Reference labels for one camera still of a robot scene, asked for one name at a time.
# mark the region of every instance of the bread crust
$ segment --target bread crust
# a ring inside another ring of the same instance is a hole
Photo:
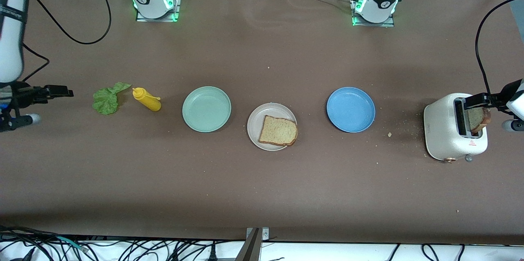
[[[276,117],[273,117],[273,116],[265,115],[264,116],[264,123],[262,124],[262,129],[264,129],[264,126],[266,125],[266,117],[271,117],[273,119],[282,119],[282,120],[291,121],[290,119],[276,118]],[[260,142],[261,144],[269,144],[269,145],[276,145],[276,146],[292,146],[296,142],[296,138],[298,138],[298,126],[296,125],[295,121],[291,121],[291,122],[293,122],[295,124],[295,127],[296,127],[295,137],[292,140],[292,142],[290,142],[288,144],[277,144],[277,143],[274,143],[274,142],[264,142],[263,140],[260,140],[260,138],[258,139],[258,142]]]

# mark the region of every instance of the light green plate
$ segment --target light green plate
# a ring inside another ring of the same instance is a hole
[[[191,129],[212,132],[224,126],[231,114],[228,95],[213,86],[195,89],[185,99],[182,116]]]

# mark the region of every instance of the metal bracket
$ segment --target metal bracket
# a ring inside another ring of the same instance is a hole
[[[165,15],[156,18],[156,19],[150,19],[144,17],[141,13],[136,12],[136,21],[137,22],[160,22],[160,23],[169,23],[169,22],[178,22],[178,14],[180,13],[180,4],[182,3],[182,0],[166,0],[167,4],[172,5],[172,9],[170,9]]]
[[[249,237],[249,234],[251,231],[253,231],[253,227],[248,227],[246,229],[246,239]],[[267,241],[269,239],[269,227],[262,227],[262,240]]]

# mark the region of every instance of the metal frame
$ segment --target metal frame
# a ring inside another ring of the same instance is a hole
[[[260,259],[260,248],[262,248],[262,238],[264,237],[263,229],[255,227],[248,233],[249,236],[236,256],[235,261],[259,261]]]

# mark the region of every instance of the white plate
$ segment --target white plate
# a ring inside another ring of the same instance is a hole
[[[264,118],[266,115],[275,118],[288,119],[296,123],[296,118],[294,117],[293,112],[285,106],[278,103],[263,104],[262,106],[255,108],[249,116],[249,119],[247,119],[247,134],[249,135],[249,138],[256,146],[265,151],[280,151],[281,149],[285,149],[286,146],[276,146],[258,142],[260,133],[262,133],[262,127],[264,127]]]

